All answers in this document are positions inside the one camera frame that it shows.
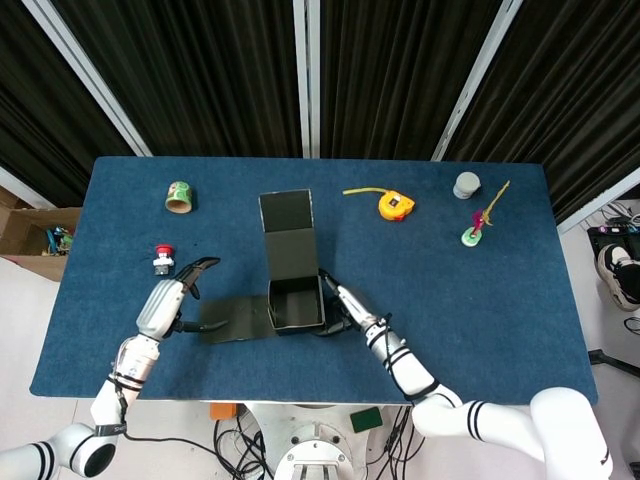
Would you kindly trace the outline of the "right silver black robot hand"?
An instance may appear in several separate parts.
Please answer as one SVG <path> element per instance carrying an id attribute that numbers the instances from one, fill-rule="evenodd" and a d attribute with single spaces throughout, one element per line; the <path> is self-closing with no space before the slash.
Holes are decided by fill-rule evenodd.
<path id="1" fill-rule="evenodd" d="M 320 269 L 319 276 L 338 297 L 351 317 L 351 323 L 361 332 L 365 332 L 369 327 L 379 323 L 379 317 L 370 312 L 349 289 L 339 283 L 326 270 Z"/>

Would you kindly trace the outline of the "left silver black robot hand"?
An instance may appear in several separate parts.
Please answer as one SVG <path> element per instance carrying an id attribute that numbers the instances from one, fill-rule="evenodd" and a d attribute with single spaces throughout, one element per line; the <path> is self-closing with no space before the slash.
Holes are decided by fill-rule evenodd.
<path id="1" fill-rule="evenodd" d="M 203 324 L 181 320 L 181 305 L 185 295 L 190 293 L 199 300 L 197 279 L 206 269 L 219 262 L 218 257 L 202 257 L 183 267 L 172 278 L 159 281 L 136 319 L 139 333 L 161 341 L 169 338 L 174 332 L 208 334 L 226 326 L 227 321 Z"/>

